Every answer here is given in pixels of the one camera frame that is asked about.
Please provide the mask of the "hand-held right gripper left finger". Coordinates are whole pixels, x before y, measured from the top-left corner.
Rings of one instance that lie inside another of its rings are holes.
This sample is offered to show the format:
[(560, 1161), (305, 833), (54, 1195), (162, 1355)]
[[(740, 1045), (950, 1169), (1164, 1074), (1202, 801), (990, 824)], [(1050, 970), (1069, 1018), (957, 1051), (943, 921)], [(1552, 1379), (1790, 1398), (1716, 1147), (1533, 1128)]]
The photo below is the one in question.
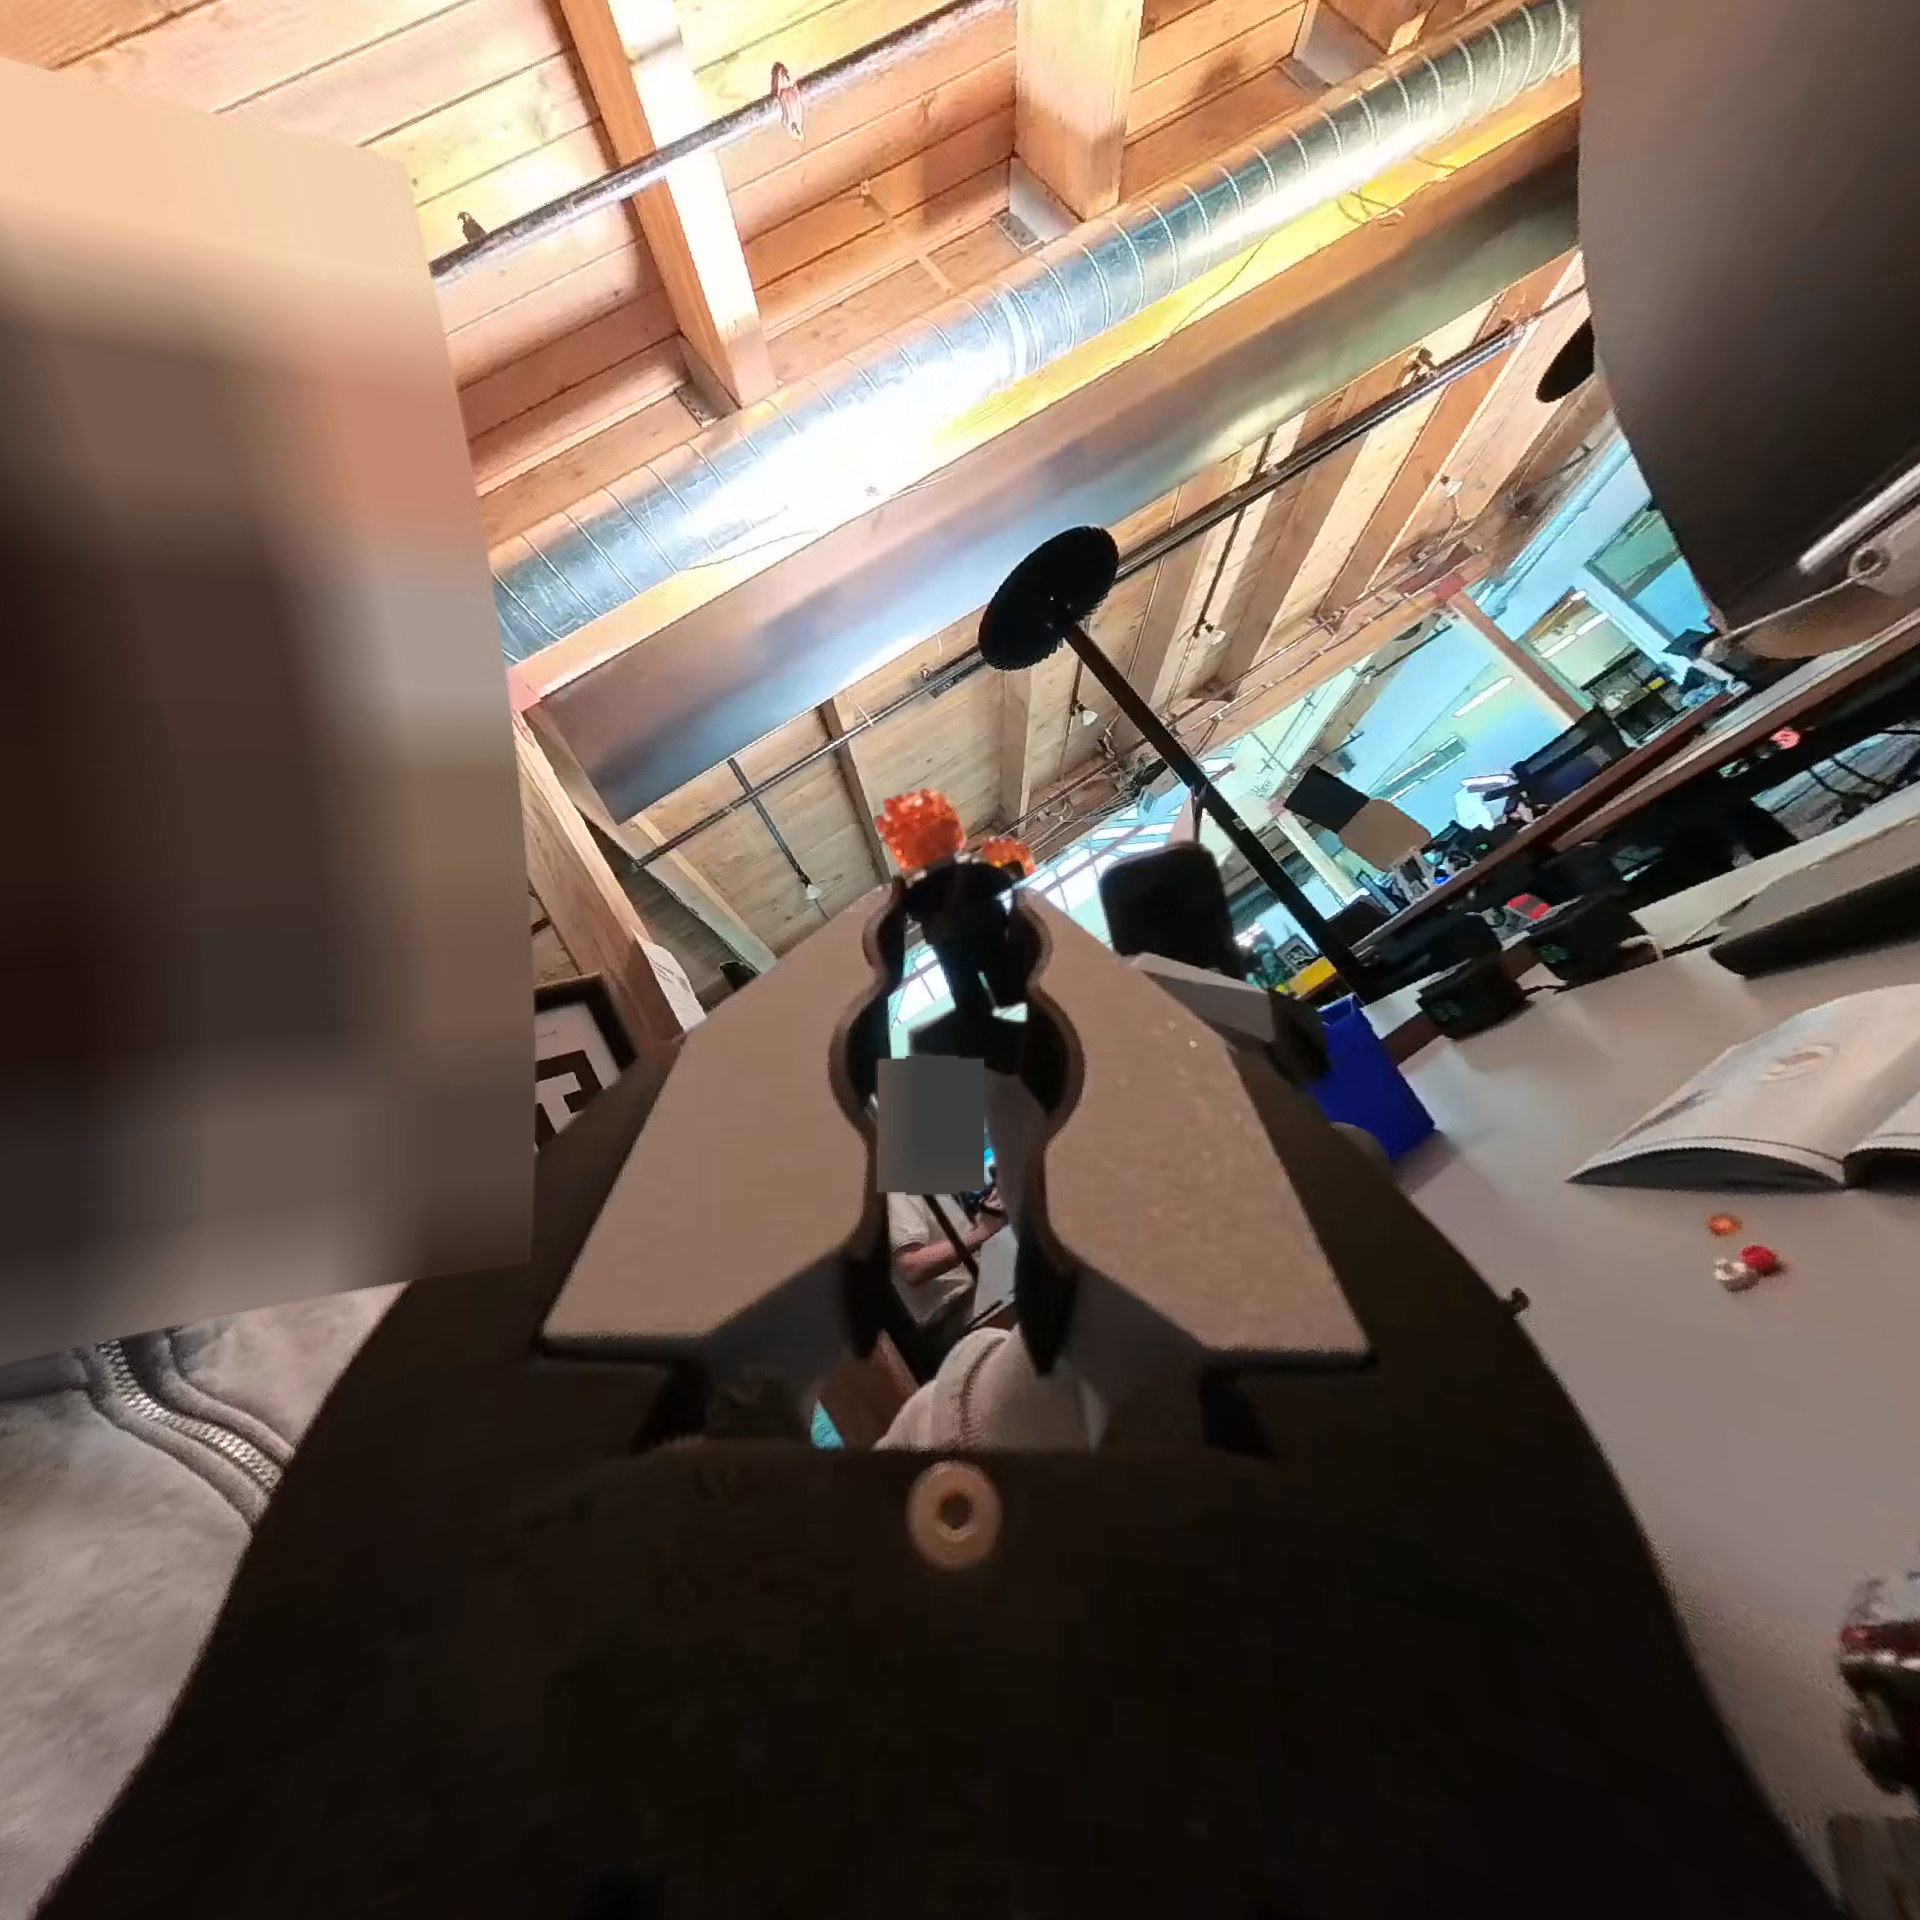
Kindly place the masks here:
[(874, 1125), (856, 1083), (897, 981), (901, 880), (694, 1026), (549, 1307), (591, 1360), (840, 1360), (888, 1298)]

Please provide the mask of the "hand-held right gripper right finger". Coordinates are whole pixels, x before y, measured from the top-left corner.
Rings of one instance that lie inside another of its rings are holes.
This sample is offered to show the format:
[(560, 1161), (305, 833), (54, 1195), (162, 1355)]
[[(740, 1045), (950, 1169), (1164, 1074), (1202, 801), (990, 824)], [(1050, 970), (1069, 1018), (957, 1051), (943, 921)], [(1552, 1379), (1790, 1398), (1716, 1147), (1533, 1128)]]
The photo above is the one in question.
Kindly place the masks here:
[(1026, 1055), (1060, 1069), (1001, 1150), (1032, 1366), (1361, 1366), (1372, 1344), (1256, 1104), (1288, 1086), (1041, 897), (1013, 910), (1034, 946)]

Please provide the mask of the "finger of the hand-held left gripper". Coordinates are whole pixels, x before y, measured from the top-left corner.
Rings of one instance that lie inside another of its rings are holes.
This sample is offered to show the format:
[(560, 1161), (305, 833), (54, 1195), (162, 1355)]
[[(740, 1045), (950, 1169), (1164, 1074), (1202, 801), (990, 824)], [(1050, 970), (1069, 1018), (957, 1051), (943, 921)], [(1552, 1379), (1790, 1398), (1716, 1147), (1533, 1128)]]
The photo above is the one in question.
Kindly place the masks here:
[(1159, 953), (1135, 953), (1130, 967), (1224, 1041), (1261, 1053), (1287, 1083), (1314, 1086), (1328, 1077), (1328, 1026), (1314, 1008), (1254, 981)]

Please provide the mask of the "black flame-headed lego minifigure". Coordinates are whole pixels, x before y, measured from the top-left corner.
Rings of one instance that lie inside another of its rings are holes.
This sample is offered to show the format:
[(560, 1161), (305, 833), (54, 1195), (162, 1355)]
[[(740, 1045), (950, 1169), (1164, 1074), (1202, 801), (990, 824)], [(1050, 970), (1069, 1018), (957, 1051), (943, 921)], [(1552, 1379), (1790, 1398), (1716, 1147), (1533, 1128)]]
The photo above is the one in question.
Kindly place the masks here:
[(1014, 925), (1013, 899), (1034, 871), (1030, 849), (1002, 832), (968, 846), (954, 807), (934, 789), (888, 797), (874, 824), (950, 995), (945, 1014), (910, 1029), (908, 1051), (1014, 1077), (1024, 1022), (1005, 1013), (1024, 1005), (1034, 946)]

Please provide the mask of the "lego instruction booklet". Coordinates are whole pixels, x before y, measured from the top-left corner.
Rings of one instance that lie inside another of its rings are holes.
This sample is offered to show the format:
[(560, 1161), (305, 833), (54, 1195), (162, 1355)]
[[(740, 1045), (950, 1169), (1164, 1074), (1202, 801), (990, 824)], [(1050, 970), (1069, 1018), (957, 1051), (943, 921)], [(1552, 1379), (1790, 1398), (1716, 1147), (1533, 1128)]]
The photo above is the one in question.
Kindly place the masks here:
[(1918, 1177), (1918, 990), (1828, 998), (1728, 1046), (1569, 1169), (1582, 1186), (1826, 1192)]

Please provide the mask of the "blue plastic bin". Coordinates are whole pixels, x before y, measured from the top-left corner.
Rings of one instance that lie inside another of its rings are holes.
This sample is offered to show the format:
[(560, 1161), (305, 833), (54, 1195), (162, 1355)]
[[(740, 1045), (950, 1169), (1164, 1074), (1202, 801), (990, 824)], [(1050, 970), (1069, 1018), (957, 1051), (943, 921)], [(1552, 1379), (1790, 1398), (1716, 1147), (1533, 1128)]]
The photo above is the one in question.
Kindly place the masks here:
[(1369, 1136), (1386, 1162), (1398, 1162), (1433, 1136), (1433, 1118), (1356, 995), (1321, 1010), (1328, 1069), (1308, 1095), (1333, 1121)]

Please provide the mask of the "black white framed sign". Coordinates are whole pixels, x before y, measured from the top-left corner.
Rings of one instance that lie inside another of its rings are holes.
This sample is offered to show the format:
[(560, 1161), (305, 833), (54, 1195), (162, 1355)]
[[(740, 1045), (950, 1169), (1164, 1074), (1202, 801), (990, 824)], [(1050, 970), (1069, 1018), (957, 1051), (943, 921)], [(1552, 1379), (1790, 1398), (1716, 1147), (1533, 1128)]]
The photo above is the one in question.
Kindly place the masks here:
[(632, 1038), (600, 976), (536, 985), (534, 1150), (566, 1130), (632, 1063)]

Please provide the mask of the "black tan cardboard panel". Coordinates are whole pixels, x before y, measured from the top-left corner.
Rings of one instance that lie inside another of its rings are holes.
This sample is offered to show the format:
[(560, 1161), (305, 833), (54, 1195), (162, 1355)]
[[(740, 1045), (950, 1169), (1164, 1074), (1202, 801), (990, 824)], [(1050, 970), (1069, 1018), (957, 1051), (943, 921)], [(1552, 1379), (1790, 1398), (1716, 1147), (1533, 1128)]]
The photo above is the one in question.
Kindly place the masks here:
[(1433, 838), (1433, 830), (1398, 805), (1359, 792), (1324, 766), (1298, 771), (1281, 807), (1303, 822), (1333, 832), (1338, 846), (1377, 872), (1392, 872)]

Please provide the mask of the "black support pole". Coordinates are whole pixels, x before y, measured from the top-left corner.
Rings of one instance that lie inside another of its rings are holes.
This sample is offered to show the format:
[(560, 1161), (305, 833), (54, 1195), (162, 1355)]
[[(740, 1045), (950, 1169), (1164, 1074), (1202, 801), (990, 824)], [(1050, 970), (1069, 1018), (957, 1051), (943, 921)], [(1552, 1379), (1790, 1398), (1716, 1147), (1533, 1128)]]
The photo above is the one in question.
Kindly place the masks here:
[(1223, 830), (1232, 848), (1298, 921), (1303, 935), (1328, 960), (1350, 993), (1361, 1003), (1377, 1000), (1384, 995), (1377, 969), (1336, 935), (1305, 888), (1284, 872), (1272, 849), (1217, 792), (1202, 761), (1160, 721), (1148, 697), (1088, 633), (1088, 619), (1110, 594), (1118, 574), (1120, 549), (1102, 528), (1079, 525), (1041, 542), (1002, 577), (988, 602), (977, 621), (975, 648), (990, 666), (1009, 674), (1041, 663), (1060, 647), (1069, 647), (1094, 683), (1113, 697), (1120, 717), (1130, 721), (1148, 747), (1182, 778), (1188, 797)]

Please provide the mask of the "black power adapter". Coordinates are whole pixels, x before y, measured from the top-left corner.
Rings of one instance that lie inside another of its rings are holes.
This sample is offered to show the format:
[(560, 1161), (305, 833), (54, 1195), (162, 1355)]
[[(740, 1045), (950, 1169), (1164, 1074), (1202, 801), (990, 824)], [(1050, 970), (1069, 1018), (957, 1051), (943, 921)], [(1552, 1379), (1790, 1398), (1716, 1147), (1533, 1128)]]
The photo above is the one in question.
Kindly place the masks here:
[(1736, 976), (1808, 969), (1918, 938), (1918, 819), (1839, 848), (1744, 899), (1706, 953)]

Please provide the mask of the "silver monitor stand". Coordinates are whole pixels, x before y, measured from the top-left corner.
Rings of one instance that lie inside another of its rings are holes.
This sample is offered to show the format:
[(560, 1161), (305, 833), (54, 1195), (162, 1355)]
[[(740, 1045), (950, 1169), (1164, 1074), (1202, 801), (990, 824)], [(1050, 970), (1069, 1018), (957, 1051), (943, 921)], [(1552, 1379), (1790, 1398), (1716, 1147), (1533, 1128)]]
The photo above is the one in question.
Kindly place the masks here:
[(1798, 558), (1781, 606), (1722, 629), (1712, 648), (1801, 663), (1901, 633), (1918, 617), (1918, 463)]

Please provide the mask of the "black monitor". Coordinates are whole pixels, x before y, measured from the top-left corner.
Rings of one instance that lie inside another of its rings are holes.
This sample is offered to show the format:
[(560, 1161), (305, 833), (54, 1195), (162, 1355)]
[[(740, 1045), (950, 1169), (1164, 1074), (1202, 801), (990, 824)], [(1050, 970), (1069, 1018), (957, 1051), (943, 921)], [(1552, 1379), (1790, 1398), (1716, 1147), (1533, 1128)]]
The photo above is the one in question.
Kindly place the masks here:
[(1580, 7), (1598, 362), (1734, 623), (1918, 456), (1918, 5)]

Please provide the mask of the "black ceiling pipe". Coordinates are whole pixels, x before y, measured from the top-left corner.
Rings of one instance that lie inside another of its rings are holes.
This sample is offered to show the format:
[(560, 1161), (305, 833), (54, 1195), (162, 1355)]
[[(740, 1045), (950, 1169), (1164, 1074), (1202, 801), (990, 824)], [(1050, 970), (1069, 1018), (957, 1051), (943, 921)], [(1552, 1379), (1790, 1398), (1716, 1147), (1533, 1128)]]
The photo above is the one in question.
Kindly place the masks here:
[(794, 136), (793, 127), (802, 127), (816, 107), (825, 107), (852, 83), (874, 75), (890, 75), (901, 65), (921, 58), (928, 48), (968, 31), (980, 18), (997, 15), (998, 10), (1002, 10), (1001, 5), (945, 5), (804, 75), (794, 78), (781, 64), (768, 79), (768, 86), (748, 102), (712, 115), (694, 129), (599, 178), (522, 209), (497, 227), (465, 238), (458, 246), (430, 258), (428, 273), (433, 285), (452, 283), (477, 266), (530, 246), (549, 233), (560, 233), (589, 218), (600, 208), (630, 201), (640, 192), (671, 178), (682, 165), (717, 154), (768, 127), (780, 127), (789, 136)]

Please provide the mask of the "silver ventilation duct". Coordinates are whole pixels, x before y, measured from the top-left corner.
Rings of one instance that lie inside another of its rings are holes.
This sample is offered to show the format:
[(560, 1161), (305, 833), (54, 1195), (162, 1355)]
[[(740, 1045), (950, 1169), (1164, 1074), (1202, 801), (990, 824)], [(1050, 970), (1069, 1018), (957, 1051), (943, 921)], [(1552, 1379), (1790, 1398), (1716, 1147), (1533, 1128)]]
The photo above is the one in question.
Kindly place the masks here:
[(817, 536), (831, 513), (917, 483), (945, 427), (1575, 62), (1576, 5), (1480, 14), (622, 473), (494, 561), (504, 658), (530, 661), (686, 571)]

